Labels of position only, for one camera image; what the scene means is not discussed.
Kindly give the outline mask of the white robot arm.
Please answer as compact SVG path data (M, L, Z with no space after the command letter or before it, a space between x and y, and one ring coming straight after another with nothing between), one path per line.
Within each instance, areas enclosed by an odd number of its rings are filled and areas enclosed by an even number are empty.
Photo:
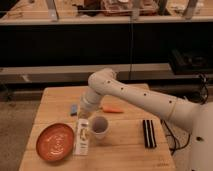
M188 132L191 135L188 170L213 171L213 102L198 104L123 84L116 80L114 70L104 68L89 76L78 116L89 118L105 95L125 100Z

